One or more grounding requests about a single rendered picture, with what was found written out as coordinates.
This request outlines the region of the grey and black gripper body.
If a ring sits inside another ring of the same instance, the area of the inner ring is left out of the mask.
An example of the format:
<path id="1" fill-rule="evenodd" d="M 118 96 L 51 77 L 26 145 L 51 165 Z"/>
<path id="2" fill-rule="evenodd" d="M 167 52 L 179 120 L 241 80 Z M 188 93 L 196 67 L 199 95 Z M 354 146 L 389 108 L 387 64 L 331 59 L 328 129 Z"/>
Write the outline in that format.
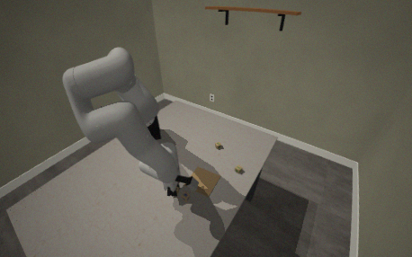
<path id="1" fill-rule="evenodd" d="M 180 170 L 179 170 L 179 172 L 177 173 L 177 175 L 181 175 Z M 177 177 L 177 175 L 176 175 L 176 177 Z M 176 177 L 175 177 L 175 179 L 176 179 Z M 174 192 L 175 189 L 176 189 L 177 183 L 178 183 L 178 182 L 176 182 L 175 180 L 174 180 L 173 182 L 170 182 L 170 183 L 163 183 L 163 185 L 164 185 L 164 190 L 166 191 L 166 190 L 167 190 L 167 187 L 170 187 L 170 190 L 171 190 L 172 192 Z"/>

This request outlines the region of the tan flat mat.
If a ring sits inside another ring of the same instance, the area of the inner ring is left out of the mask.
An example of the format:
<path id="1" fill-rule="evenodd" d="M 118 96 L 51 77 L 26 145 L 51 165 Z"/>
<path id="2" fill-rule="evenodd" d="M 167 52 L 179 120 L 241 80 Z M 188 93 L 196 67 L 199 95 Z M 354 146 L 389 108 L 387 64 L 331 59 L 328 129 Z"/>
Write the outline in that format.
<path id="1" fill-rule="evenodd" d="M 206 197 L 210 196 L 220 178 L 220 176 L 216 173 L 209 172 L 199 166 L 195 169 L 191 176 L 199 182 L 197 192 Z"/>

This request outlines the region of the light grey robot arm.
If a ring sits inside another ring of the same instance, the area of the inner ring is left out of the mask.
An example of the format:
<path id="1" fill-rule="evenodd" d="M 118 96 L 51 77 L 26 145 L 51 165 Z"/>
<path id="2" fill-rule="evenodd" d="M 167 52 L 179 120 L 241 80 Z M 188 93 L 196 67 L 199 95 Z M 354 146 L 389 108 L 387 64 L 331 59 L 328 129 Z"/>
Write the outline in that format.
<path id="1" fill-rule="evenodd" d="M 143 173 L 170 183 L 180 170 L 176 146 L 171 142 L 160 144 L 148 130 L 159 113 L 159 105 L 134 75 L 134 63 L 126 49 L 115 48 L 108 55 L 69 68 L 63 75 L 76 121 L 92 143 L 118 138 L 129 154 L 140 161 Z M 121 101 L 94 109 L 91 99 L 112 91 Z M 197 191 L 199 184 L 192 176 L 177 175 L 175 181 L 186 183 L 192 191 Z"/>

